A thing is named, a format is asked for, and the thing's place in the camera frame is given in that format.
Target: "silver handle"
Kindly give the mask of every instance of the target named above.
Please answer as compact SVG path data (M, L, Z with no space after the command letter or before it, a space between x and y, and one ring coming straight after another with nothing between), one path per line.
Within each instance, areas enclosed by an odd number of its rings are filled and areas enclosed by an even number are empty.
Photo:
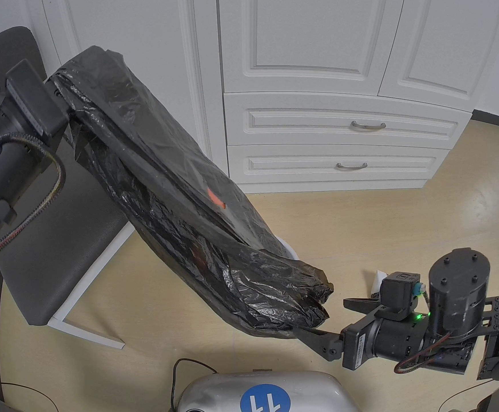
M362 128L363 130L382 130L383 128L387 128L387 124L384 122L381 125L362 125L353 120L350 125L354 128Z
M337 169L346 169L347 171L357 171L358 169L364 169L367 168L367 163L362 163L362 166L360 167L346 167L345 165L341 165L341 163L338 163L335 165Z

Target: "gray chair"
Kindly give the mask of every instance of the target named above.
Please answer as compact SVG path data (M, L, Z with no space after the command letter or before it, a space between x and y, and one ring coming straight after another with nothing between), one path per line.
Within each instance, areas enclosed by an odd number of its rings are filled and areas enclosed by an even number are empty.
M42 79L46 78L37 44L28 29L14 27L0 33L2 87L5 72L23 58L30 60ZM98 182L77 164L73 149L64 139L57 154L66 168L64 189L0 253L1 274L29 325L49 325L122 348L121 340L73 325L65 318L134 228ZM51 165L34 181L15 206L18 217L12 227L40 203L55 178ZM0 238L10 229L4 227Z

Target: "chair leg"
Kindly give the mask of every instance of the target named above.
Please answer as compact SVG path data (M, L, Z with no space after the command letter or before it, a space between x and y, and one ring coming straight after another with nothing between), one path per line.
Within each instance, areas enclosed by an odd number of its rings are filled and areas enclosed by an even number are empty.
M104 334L97 333L96 331L88 330L87 328L81 328L68 320L59 320L56 318L51 318L47 325L55 328L56 330L72 334L73 336L80 337L85 340L90 340L95 343L100 343L106 345L107 347L122 349L125 345L119 339L115 337L106 336Z

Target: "cabinet door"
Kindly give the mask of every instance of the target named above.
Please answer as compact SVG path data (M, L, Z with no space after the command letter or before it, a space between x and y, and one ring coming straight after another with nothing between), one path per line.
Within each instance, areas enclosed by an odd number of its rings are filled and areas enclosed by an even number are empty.
M472 111L499 45L499 0L404 0L380 96Z
M43 0L62 63L91 45L126 64L227 171L216 0Z
M403 0L219 0L225 92L376 95Z

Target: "cabinet panel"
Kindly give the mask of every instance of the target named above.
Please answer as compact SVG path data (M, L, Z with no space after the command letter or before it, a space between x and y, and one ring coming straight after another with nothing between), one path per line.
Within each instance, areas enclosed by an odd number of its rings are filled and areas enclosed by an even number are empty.
M470 117L453 108L356 94L225 94L231 145L344 143L451 149Z
M499 0L404 0L380 96L472 111L499 43Z
M219 0L225 92L377 94L403 0Z
M43 4L62 63L91 45L122 53L202 151L227 172L216 0Z
M368 145L229 146L237 183L430 179L448 150Z

